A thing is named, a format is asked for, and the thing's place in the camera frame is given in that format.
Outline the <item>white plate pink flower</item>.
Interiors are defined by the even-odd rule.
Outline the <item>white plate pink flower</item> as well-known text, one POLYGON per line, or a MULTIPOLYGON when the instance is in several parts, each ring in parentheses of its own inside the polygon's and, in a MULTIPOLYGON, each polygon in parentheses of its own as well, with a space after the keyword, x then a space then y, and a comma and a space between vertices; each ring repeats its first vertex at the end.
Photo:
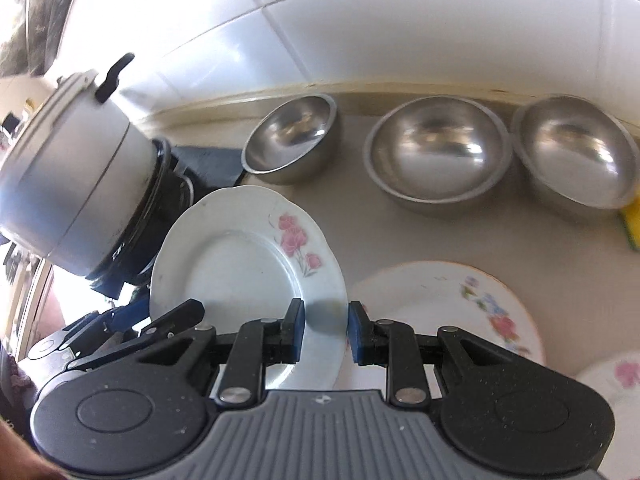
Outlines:
POLYGON ((189 208, 154 262, 151 318, 201 301, 203 327, 236 332, 255 318, 280 318, 305 304, 302 354, 273 365, 269 389, 332 388, 346 348, 347 290, 320 226, 280 193, 256 185, 223 188, 189 208))

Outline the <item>yellow green sponge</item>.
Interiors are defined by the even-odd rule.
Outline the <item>yellow green sponge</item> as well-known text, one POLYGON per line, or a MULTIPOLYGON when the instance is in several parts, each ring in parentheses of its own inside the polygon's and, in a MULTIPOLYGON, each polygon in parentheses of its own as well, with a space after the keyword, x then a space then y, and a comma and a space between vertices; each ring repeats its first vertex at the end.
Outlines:
POLYGON ((620 211, 625 232, 630 247, 638 252, 640 250, 640 202, 634 200, 620 211))

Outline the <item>white plate pink rose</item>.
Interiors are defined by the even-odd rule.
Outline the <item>white plate pink rose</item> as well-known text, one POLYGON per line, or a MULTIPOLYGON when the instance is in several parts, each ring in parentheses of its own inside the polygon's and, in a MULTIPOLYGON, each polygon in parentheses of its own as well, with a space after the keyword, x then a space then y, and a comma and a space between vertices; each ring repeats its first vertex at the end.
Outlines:
POLYGON ((599 467, 607 479, 640 476, 639 351, 628 351, 582 370, 578 382, 600 393, 615 418, 613 440, 599 467))

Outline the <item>silver cooking pot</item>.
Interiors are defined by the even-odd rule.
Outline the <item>silver cooking pot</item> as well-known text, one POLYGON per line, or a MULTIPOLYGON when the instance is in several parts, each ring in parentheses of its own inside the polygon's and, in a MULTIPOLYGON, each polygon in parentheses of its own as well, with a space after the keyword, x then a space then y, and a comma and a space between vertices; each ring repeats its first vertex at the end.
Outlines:
POLYGON ((66 78, 2 159, 2 235, 79 276, 114 254, 160 164, 111 99, 133 60, 122 56, 104 81, 94 70, 66 78))

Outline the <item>white plate colourful flowers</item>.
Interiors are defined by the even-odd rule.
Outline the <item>white plate colourful flowers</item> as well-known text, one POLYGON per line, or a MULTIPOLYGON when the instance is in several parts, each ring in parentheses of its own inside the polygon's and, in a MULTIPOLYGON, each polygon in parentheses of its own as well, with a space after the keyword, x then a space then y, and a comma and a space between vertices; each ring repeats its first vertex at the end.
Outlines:
POLYGON ((542 364, 544 344, 521 300, 492 275, 466 264, 425 260, 392 266, 352 286, 370 318, 391 318, 432 334, 454 325, 542 364))

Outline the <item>small steel bowl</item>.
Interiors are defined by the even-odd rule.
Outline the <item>small steel bowl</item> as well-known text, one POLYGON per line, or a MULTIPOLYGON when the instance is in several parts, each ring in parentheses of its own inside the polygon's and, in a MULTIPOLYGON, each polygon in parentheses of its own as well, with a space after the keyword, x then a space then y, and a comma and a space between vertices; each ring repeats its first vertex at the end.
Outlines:
POLYGON ((243 146, 241 162, 246 172, 269 184, 304 182, 329 166, 342 132, 342 118, 332 96, 300 96, 262 118, 243 146))

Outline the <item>black gas stove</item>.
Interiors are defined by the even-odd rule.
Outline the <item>black gas stove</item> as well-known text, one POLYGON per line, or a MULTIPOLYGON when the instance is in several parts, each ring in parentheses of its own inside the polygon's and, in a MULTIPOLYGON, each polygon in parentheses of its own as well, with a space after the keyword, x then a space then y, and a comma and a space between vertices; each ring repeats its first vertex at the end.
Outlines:
POLYGON ((157 162, 149 188, 112 252, 86 280, 117 299, 126 285, 149 284, 155 259, 172 225, 207 194, 244 178, 239 148, 173 146, 155 138, 157 162))

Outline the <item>large steel bowl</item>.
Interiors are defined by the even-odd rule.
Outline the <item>large steel bowl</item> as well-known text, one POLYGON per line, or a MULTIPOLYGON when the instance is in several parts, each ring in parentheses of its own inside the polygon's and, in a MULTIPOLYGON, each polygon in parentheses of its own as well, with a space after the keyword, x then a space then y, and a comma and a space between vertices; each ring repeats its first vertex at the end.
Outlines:
POLYGON ((426 96, 383 116, 364 141, 372 182, 399 206, 430 217, 472 209, 497 191, 513 158, 510 133, 488 107, 426 96))

